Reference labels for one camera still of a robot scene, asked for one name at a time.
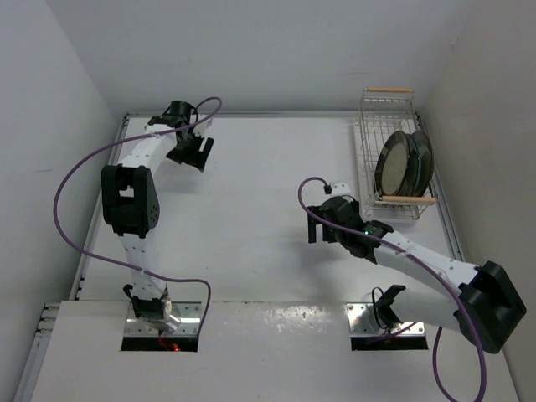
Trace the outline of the black rimmed patterned plate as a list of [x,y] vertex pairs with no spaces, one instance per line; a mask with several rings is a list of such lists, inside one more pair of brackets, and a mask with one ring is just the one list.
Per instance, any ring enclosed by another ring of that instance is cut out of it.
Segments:
[[406,185],[410,145],[404,131],[395,131],[382,147],[374,171],[374,184],[381,196],[395,196]]

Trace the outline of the blue floral plate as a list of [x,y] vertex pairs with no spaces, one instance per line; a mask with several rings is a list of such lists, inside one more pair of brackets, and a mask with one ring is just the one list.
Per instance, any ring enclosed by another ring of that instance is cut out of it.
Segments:
[[416,186],[420,180],[421,162],[418,143],[415,138],[407,134],[407,142],[409,145],[409,161],[406,169],[406,190],[405,195],[412,197]]

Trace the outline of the grey rimmed cream plate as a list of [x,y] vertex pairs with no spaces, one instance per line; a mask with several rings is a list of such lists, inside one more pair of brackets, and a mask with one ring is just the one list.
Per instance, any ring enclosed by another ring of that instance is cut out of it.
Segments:
[[419,153],[418,181],[415,185],[414,196],[422,197],[430,185],[434,172],[434,154],[430,138],[424,131],[415,131],[412,134]]

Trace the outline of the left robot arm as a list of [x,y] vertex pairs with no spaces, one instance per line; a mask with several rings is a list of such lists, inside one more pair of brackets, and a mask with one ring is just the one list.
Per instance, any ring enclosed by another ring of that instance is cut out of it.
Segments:
[[161,213],[154,175],[166,159],[203,172],[214,145],[204,136],[210,124],[197,106],[174,100],[147,123],[148,138],[100,173],[103,218],[121,241],[127,263],[136,267],[123,291],[136,318],[160,334],[177,330],[180,319],[168,284],[149,274],[158,271],[154,235]]

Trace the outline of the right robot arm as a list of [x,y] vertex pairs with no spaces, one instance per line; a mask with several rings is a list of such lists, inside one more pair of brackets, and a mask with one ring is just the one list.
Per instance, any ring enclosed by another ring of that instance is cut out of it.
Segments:
[[442,255],[378,220],[364,221],[358,202],[337,196],[306,209],[308,240],[338,243],[352,256],[398,271],[430,288],[422,294],[395,284],[374,302],[372,318],[388,329],[409,321],[461,333],[497,354],[527,312],[506,270],[493,261],[475,265]]

